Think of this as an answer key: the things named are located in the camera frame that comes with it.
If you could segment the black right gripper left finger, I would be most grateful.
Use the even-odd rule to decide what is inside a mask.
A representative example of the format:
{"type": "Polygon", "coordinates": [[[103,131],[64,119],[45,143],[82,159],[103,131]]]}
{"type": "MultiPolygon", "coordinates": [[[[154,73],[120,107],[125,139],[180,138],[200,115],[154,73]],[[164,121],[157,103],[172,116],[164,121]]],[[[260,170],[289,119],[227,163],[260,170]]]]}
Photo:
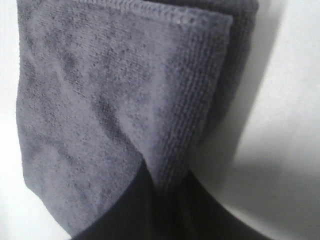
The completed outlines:
{"type": "Polygon", "coordinates": [[[73,240],[157,240],[153,187],[146,164],[116,203],[73,240]]]}

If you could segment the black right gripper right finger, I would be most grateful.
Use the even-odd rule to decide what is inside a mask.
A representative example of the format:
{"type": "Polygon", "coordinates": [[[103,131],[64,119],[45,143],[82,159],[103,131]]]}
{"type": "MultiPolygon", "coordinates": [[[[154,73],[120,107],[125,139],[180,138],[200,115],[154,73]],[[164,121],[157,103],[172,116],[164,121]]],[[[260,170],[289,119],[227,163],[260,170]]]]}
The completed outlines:
{"type": "Polygon", "coordinates": [[[189,171],[159,199],[159,234],[161,240],[244,240],[245,228],[189,171]]]}

